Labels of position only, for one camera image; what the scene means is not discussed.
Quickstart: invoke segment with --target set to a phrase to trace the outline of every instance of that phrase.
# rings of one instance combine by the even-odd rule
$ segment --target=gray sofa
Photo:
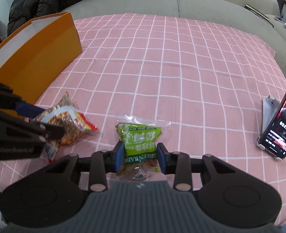
[[[249,4],[274,24],[244,8]],[[275,15],[280,15],[277,0],[82,0],[64,11],[74,19],[93,16],[139,13],[196,19],[220,23],[259,36],[276,51],[275,60],[286,77],[286,29]]]

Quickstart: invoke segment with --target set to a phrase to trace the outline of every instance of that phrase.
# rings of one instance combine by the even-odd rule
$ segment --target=checkered cloth
[[[286,159],[276,162],[255,146],[261,99],[281,99],[286,89],[267,44],[223,25],[163,16],[108,15],[75,25],[83,52],[37,103],[49,108],[67,91],[100,132],[61,149],[57,158],[112,149],[119,139],[116,119],[124,114],[171,121],[158,140],[169,151],[195,158],[210,153],[271,184],[283,202],[276,223],[286,223]],[[0,190],[46,164],[44,154],[0,162]],[[202,186],[198,174],[193,181]],[[87,183],[83,174],[80,186]]]

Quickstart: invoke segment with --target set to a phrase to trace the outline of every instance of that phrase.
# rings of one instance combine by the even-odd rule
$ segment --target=orange box
[[[69,12],[31,19],[0,44],[0,82],[34,104],[81,52]]]

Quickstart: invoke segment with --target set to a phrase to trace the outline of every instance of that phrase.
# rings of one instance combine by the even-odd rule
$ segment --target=green raisin label
[[[117,133],[125,144],[125,164],[156,159],[156,139],[161,135],[161,127],[137,123],[119,123]]]

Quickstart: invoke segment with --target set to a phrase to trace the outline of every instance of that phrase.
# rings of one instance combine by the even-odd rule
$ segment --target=snack bag
[[[125,144],[125,160],[117,176],[126,179],[142,180],[149,173],[160,172],[156,158],[156,139],[161,135],[163,128],[154,122],[137,117],[125,117],[129,122],[119,122],[116,125],[117,133]]]
[[[60,140],[49,141],[44,147],[49,161],[55,158],[60,145],[71,144],[85,132],[98,130],[94,124],[86,120],[84,114],[74,107],[67,92],[57,105],[44,110],[33,120],[65,128],[65,134]]]

